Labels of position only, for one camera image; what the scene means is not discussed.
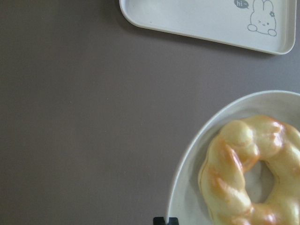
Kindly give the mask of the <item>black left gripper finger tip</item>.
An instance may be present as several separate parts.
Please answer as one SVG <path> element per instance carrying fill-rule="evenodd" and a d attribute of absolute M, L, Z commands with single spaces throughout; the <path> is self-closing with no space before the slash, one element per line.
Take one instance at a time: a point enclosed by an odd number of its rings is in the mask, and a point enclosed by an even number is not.
<path fill-rule="evenodd" d="M 178 225 L 178 218 L 170 217 L 168 221 L 165 221 L 164 217 L 154 217 L 153 225 Z"/>

